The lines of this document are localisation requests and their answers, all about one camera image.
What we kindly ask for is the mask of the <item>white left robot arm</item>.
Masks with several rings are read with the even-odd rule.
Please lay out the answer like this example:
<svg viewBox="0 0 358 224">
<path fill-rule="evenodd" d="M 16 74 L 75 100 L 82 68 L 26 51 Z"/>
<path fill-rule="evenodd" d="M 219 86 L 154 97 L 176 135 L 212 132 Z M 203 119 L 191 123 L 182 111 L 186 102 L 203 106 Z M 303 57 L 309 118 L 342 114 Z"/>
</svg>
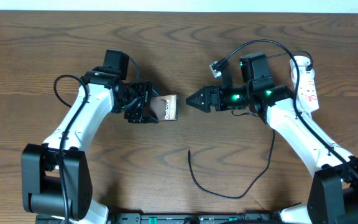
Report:
<svg viewBox="0 0 358 224">
<path fill-rule="evenodd" d="M 129 123 L 158 123 L 149 110 L 158 92 L 150 82 L 127 83 L 127 54 L 107 50 L 104 62 L 72 78 L 80 84 L 75 102 L 42 144 L 28 144 L 21 157 L 25 211 L 59 223 L 107 223 L 109 209 L 93 199 L 86 159 L 93 138 L 109 114 L 123 113 Z"/>
</svg>

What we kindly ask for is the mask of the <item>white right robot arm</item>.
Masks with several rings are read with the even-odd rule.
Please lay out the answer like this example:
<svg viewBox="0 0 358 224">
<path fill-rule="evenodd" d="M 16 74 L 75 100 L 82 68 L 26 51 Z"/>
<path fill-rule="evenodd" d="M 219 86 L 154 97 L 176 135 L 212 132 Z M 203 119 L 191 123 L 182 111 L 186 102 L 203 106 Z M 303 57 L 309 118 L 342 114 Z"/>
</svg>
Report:
<svg viewBox="0 0 358 224">
<path fill-rule="evenodd" d="M 226 60 L 210 69 L 223 83 L 206 86 L 186 103 L 209 113 L 240 110 L 260 118 L 280 134 L 308 169 L 313 182 L 305 204 L 284 208 L 272 215 L 274 223 L 358 223 L 358 157 L 333 141 L 312 119 L 319 107 L 313 61 L 290 60 L 293 87 L 277 86 L 262 53 L 239 59 L 242 86 L 234 86 Z"/>
</svg>

